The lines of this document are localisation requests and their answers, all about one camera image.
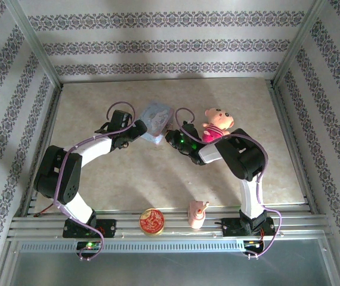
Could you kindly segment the pink toy bottle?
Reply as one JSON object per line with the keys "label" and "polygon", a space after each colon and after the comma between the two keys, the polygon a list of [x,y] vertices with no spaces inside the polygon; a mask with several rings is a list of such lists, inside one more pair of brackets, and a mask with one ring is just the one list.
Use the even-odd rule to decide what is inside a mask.
{"label": "pink toy bottle", "polygon": [[192,229],[200,229],[206,219],[206,209],[209,202],[191,201],[188,205],[188,224]]}

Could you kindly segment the pink plush doll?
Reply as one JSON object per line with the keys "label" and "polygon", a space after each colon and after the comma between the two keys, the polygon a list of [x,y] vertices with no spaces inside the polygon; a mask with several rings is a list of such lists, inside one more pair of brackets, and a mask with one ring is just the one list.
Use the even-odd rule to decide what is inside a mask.
{"label": "pink plush doll", "polygon": [[203,123],[202,141],[210,143],[229,134],[228,129],[234,126],[233,117],[221,108],[210,108],[205,111],[207,122]]}

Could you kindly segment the round red gold tin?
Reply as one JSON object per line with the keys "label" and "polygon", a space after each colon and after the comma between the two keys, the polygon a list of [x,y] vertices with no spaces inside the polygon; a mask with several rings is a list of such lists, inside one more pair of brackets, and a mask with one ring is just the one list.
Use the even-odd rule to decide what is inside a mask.
{"label": "round red gold tin", "polygon": [[140,215],[139,226],[148,236],[160,235],[165,228],[165,217],[158,209],[147,209]]}

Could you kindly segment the pale blue cartoon box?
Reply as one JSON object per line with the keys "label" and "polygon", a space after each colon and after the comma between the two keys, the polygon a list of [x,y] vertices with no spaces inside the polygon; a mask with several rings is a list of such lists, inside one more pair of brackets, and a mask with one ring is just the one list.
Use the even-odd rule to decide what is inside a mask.
{"label": "pale blue cartoon box", "polygon": [[141,137],[149,142],[159,145],[169,127],[173,123],[174,109],[169,105],[156,101],[142,111],[139,119],[145,124],[147,132]]}

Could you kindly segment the grey metal panel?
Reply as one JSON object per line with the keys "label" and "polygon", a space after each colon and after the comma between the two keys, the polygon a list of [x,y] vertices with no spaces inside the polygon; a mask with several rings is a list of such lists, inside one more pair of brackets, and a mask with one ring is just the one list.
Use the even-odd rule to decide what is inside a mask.
{"label": "grey metal panel", "polygon": [[23,253],[10,286],[332,286],[322,262],[301,256],[247,260],[237,253]]}

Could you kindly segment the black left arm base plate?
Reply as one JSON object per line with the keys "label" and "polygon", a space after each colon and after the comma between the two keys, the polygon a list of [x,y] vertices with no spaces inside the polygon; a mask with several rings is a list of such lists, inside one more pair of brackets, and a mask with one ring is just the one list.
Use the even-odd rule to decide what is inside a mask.
{"label": "black left arm base plate", "polygon": [[[104,238],[113,238],[116,232],[116,220],[114,219],[97,219],[94,229],[99,231]],[[67,219],[63,229],[64,238],[100,238],[100,236],[85,228],[78,223]]]}

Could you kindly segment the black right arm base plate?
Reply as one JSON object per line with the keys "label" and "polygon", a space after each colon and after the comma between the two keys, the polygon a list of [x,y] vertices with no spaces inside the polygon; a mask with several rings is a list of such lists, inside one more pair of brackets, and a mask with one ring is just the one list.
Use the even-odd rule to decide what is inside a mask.
{"label": "black right arm base plate", "polygon": [[224,237],[247,237],[247,236],[260,236],[261,230],[264,235],[274,235],[276,227],[272,218],[268,217],[265,221],[251,228],[250,224],[244,222],[240,218],[223,218],[221,219],[222,234]]}

